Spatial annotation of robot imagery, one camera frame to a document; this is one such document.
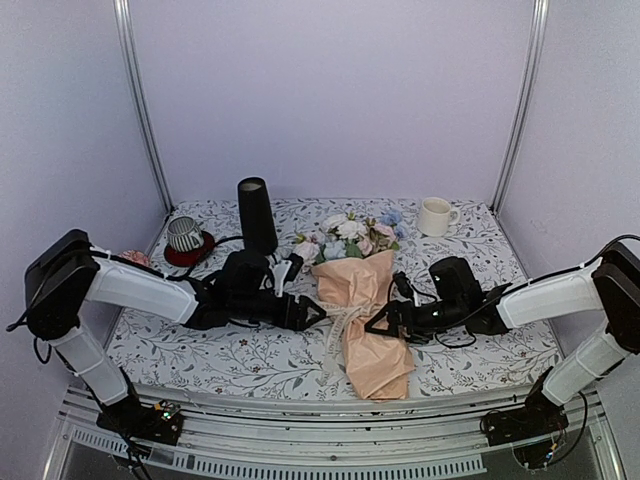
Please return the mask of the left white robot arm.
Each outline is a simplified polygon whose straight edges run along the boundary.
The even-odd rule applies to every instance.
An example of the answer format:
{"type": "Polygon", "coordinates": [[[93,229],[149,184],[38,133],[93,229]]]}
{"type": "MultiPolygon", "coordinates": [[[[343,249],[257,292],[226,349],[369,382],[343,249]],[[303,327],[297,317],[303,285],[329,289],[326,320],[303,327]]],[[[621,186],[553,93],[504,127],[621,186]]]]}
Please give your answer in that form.
{"type": "Polygon", "coordinates": [[[27,267],[25,310],[18,322],[110,407],[116,424],[138,434],[148,426],[148,412],[132,399],[125,374],[83,326],[83,307],[97,303],[135,310],[191,330],[267,323],[304,331],[326,312],[309,297],[286,292],[302,265],[295,254],[273,263],[243,249],[230,253],[220,269],[203,278],[168,275],[99,249],[86,232],[72,229],[27,267]]]}

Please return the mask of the cream printed ribbon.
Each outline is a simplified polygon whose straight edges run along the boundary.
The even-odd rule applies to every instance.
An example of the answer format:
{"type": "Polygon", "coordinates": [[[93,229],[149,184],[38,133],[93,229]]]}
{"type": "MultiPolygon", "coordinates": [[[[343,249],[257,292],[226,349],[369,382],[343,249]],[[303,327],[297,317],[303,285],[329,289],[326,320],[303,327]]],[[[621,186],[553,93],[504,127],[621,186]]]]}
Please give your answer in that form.
{"type": "Polygon", "coordinates": [[[342,335],[346,327],[357,318],[372,317],[378,310],[378,306],[375,304],[339,306],[328,302],[321,302],[320,306],[331,321],[331,328],[325,340],[322,373],[316,380],[319,386],[326,386],[340,372],[338,357],[342,352],[342,335]]]}

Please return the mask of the peach paper flower bouquet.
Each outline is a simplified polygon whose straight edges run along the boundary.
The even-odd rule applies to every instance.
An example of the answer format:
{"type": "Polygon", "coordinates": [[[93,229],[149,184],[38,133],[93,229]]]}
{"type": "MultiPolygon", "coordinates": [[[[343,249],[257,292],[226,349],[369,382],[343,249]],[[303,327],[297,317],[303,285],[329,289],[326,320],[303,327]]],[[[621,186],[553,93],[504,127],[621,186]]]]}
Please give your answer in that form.
{"type": "MultiPolygon", "coordinates": [[[[397,225],[396,220],[382,223],[353,212],[338,213],[326,218],[317,231],[297,235],[293,252],[303,258],[316,280],[320,303],[375,304],[376,313],[387,304],[394,253],[399,249],[397,225]]],[[[406,399],[409,374],[415,369],[412,355],[402,339],[366,333],[365,323],[372,317],[357,318],[346,327],[339,373],[346,375],[360,399],[406,399]]]]}

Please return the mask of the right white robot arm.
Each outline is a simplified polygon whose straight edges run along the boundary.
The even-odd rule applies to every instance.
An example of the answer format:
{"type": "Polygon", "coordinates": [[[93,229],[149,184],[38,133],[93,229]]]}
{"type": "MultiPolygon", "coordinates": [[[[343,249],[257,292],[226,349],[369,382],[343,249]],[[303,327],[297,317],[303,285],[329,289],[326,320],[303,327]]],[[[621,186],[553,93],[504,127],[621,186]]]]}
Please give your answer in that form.
{"type": "Polygon", "coordinates": [[[408,342],[429,342],[463,327],[492,336],[552,320],[600,317],[595,331],[535,382],[517,415],[517,427],[537,436],[576,394],[639,352],[639,255],[634,234],[610,240],[591,259],[573,267],[485,291],[466,259],[446,257],[429,273],[436,301],[422,304],[403,273],[393,282],[402,295],[388,301],[365,325],[368,333],[408,342]]]}

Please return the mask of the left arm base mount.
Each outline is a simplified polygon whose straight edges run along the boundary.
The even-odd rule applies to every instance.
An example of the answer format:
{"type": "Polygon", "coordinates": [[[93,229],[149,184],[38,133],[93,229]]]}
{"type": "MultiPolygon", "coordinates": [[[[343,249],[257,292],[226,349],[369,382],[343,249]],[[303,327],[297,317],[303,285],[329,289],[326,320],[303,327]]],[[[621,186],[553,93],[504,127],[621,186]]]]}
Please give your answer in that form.
{"type": "Polygon", "coordinates": [[[184,416],[174,404],[161,401],[145,406],[133,395],[113,405],[100,404],[97,426],[134,438],[176,446],[182,433],[184,416]]]}

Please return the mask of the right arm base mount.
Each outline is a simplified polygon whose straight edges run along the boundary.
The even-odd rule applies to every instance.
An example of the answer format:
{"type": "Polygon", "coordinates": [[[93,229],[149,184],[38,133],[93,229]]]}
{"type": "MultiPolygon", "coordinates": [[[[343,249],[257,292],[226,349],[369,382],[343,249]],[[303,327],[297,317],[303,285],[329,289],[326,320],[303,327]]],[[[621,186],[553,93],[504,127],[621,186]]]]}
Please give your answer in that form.
{"type": "Polygon", "coordinates": [[[569,426],[564,408],[531,402],[511,410],[491,410],[479,423],[490,446],[522,442],[512,449],[518,464],[528,470],[550,465],[569,426]]]}

